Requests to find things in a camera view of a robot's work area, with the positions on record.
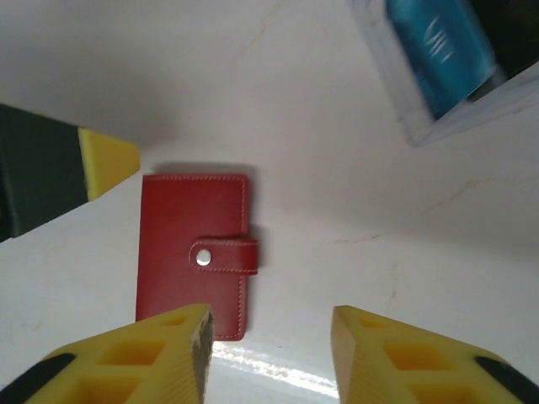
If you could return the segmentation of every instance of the red leather card holder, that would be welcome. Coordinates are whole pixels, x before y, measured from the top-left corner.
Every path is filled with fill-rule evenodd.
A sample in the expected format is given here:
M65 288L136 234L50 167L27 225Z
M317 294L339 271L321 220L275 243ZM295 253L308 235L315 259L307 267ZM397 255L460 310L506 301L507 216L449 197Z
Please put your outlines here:
M209 303L216 339L242 339L248 277L259 266L259 243L248 228L246 176L145 176L136 319Z

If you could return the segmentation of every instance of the yellow foam block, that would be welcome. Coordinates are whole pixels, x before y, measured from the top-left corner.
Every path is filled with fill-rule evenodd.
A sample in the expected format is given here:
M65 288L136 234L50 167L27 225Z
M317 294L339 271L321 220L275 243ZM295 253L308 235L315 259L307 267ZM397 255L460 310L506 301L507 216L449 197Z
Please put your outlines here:
M335 307L331 344L343 403L520 403L474 360L499 356L367 311Z
M186 306L57 349L76 358L28 404L199 404L213 343L208 305Z
M87 129L78 130L88 200L97 199L141 167L135 145Z

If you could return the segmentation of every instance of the silver snap button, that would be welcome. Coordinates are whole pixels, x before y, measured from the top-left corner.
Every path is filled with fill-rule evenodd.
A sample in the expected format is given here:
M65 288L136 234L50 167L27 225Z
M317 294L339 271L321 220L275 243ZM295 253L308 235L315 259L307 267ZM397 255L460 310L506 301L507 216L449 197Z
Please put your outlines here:
M210 265L211 262L211 252L209 250L200 250L196 253L196 263L201 267L206 267Z

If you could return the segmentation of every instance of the blue packaging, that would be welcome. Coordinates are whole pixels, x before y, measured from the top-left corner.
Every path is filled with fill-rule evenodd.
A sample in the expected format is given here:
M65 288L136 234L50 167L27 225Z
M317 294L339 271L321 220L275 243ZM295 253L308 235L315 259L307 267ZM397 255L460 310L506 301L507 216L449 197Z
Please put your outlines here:
M435 120L496 73L494 51L466 0L387 0L386 13Z

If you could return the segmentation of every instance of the white table surface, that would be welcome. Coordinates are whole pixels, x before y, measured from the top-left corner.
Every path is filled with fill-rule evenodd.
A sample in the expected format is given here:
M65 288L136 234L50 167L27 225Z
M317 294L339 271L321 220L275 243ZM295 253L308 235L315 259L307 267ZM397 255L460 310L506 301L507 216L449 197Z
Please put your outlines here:
M141 172L0 245L0 385L134 319L141 175L243 167L264 266L208 403L336 402L348 304L539 381L539 109L404 139L345 0L3 0L0 100L141 146Z

